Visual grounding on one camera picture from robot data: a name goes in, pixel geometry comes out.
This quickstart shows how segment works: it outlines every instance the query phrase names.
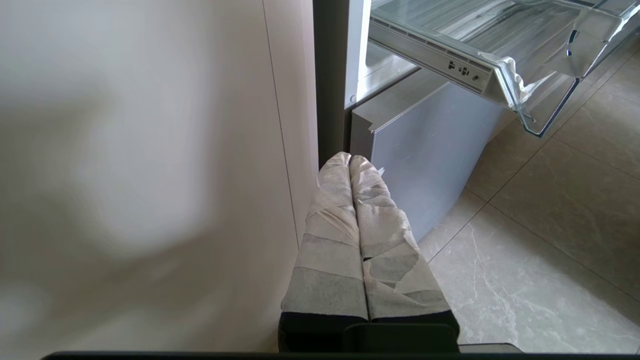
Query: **freezer drawer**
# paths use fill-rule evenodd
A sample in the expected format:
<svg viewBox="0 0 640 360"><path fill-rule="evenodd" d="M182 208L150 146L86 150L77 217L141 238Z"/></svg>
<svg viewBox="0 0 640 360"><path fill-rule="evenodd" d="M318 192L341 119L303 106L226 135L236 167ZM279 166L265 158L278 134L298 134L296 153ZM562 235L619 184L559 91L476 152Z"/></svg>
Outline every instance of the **freezer drawer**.
<svg viewBox="0 0 640 360"><path fill-rule="evenodd" d="M638 28L638 0L374 1L369 39L517 112L542 136L577 85ZM560 88L556 110L531 109Z"/></svg>
<svg viewBox="0 0 640 360"><path fill-rule="evenodd" d="M453 207L502 111L421 69L352 111L351 153L383 171L419 241Z"/></svg>

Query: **gray metal panel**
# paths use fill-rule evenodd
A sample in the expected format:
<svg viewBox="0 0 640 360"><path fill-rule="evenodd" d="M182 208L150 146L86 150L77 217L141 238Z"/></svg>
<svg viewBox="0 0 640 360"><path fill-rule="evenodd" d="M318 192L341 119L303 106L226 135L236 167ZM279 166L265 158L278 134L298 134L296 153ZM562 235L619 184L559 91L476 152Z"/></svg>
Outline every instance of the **gray metal panel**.
<svg viewBox="0 0 640 360"><path fill-rule="evenodd" d="M369 127L352 127L351 149L385 169L419 241L453 207L501 115L500 106L420 70L353 110Z"/></svg>

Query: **open refrigerator drawer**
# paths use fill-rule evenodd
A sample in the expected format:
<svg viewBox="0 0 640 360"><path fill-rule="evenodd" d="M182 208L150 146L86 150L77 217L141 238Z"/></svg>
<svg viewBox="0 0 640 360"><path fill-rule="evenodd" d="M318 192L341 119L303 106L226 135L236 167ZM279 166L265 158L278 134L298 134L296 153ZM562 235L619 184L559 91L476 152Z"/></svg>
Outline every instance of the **open refrigerator drawer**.
<svg viewBox="0 0 640 360"><path fill-rule="evenodd" d="M638 10L639 0L374 0L369 40L543 136L578 84L635 33ZM551 114L532 114L558 92Z"/></svg>

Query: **marble tile floor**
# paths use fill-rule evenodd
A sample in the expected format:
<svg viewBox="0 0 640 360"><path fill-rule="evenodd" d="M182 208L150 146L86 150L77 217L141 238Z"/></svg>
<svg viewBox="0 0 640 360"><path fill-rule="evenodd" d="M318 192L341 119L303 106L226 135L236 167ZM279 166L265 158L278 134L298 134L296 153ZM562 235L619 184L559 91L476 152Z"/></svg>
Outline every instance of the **marble tile floor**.
<svg viewBox="0 0 640 360"><path fill-rule="evenodd" d="M639 350L637 49L586 82L543 138L510 123L419 242L461 325L459 343Z"/></svg>

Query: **white wall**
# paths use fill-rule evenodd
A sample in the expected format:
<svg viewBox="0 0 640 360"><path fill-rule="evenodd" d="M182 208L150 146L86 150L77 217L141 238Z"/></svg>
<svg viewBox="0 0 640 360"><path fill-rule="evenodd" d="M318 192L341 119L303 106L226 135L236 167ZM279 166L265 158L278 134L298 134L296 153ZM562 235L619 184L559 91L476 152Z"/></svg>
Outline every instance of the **white wall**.
<svg viewBox="0 0 640 360"><path fill-rule="evenodd" d="M312 42L310 2L266 3L304 29L281 51ZM265 19L260 1L3 3L0 359L272 348L317 146L313 54L284 80L269 41L290 35Z"/></svg>

